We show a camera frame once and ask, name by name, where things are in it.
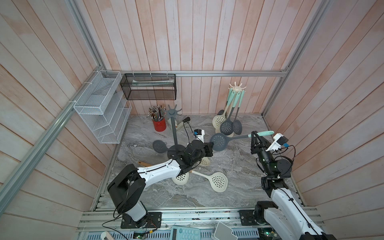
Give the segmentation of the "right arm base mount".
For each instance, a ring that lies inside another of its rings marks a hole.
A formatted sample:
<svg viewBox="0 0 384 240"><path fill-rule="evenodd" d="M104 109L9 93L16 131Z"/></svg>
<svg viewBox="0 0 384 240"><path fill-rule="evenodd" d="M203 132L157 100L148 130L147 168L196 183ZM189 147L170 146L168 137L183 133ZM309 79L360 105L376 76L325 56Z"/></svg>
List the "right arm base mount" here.
<svg viewBox="0 0 384 240"><path fill-rule="evenodd" d="M272 201L258 201L254 210L240 210L240 220L242 226L266 225L264 218L265 210L278 209L279 207Z"/></svg>

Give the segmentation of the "grey skimmer front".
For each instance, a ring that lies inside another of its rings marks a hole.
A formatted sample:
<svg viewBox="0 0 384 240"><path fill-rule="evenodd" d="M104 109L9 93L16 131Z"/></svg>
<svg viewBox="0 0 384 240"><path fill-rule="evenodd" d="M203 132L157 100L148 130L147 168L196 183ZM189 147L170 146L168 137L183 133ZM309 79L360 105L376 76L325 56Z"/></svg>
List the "grey skimmer front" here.
<svg viewBox="0 0 384 240"><path fill-rule="evenodd" d="M242 130L243 130L242 124L241 124L240 120L238 120L238 113L239 113L239 110L240 110L240 107L241 107L241 104L242 104L242 100L243 100L244 94L245 94L245 91L243 90L242 93L241 93L241 96L240 96L239 106L238 106L237 113L236 113L236 116L235 116L235 120L234 120L234 123L233 123L233 130L234 130L234 133L236 135L240 135L242 133Z"/></svg>

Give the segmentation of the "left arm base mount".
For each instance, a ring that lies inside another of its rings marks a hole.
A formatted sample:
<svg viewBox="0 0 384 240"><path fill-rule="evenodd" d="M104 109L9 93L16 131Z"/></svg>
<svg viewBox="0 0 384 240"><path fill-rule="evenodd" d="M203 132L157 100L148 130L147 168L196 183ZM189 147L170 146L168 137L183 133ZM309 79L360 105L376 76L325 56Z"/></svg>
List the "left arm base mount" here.
<svg viewBox="0 0 384 240"><path fill-rule="evenodd" d="M141 229L161 227L162 212L148 212L143 218L134 221L127 213L123 214L121 229Z"/></svg>

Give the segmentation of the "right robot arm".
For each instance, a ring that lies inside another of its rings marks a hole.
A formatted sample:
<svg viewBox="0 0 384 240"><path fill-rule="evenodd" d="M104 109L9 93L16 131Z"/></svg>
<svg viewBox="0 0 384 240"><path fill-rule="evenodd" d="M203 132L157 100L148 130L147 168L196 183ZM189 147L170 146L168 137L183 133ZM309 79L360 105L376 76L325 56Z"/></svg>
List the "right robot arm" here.
<svg viewBox="0 0 384 240"><path fill-rule="evenodd" d="M252 132L251 153L258 156L257 165L265 173L261 179L262 189L270 201L257 202L255 221L269 224L283 240L333 240L303 210L289 190L285 179L291 176L294 161L286 156L274 156L274 152L287 149L288 139L275 134L270 143L265 137L272 131Z"/></svg>

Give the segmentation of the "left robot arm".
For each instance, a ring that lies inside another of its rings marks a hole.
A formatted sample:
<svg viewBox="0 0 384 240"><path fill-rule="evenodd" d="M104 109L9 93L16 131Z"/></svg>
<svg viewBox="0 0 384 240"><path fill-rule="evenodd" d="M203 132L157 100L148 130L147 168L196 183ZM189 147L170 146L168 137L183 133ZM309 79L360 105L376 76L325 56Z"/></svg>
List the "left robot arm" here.
<svg viewBox="0 0 384 240"><path fill-rule="evenodd" d="M118 214L143 225L148 218L148 210L140 201L144 189L193 170L202 158L213 156L213 146L212 142L194 140L166 162L147 168L125 166L107 187Z"/></svg>

